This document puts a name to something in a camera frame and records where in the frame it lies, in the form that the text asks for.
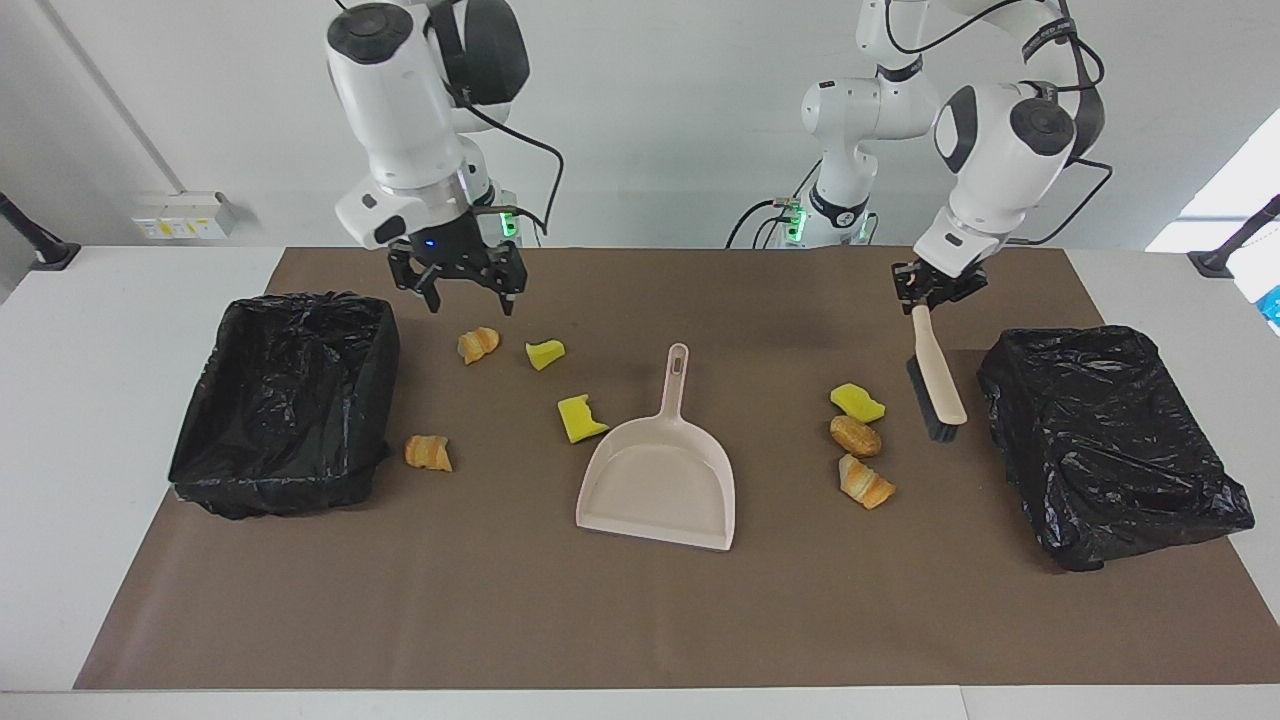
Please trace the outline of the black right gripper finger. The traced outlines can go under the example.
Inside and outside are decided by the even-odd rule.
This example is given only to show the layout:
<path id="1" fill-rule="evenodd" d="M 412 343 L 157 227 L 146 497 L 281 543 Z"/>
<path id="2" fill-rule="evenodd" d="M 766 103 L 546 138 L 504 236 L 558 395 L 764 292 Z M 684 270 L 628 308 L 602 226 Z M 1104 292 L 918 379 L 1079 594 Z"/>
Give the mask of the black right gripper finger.
<path id="1" fill-rule="evenodd" d="M 516 243 L 499 243 L 486 250 L 486 287 L 499 299 L 503 314 L 511 316 L 516 300 L 526 290 L 529 281 L 521 247 Z"/>
<path id="2" fill-rule="evenodd" d="M 438 278 L 436 268 L 429 266 L 425 270 L 416 270 L 411 251 L 403 249 L 390 249 L 387 259 L 396 287 L 416 293 L 422 299 L 430 313 L 439 313 L 442 299 L 435 287 Z"/>

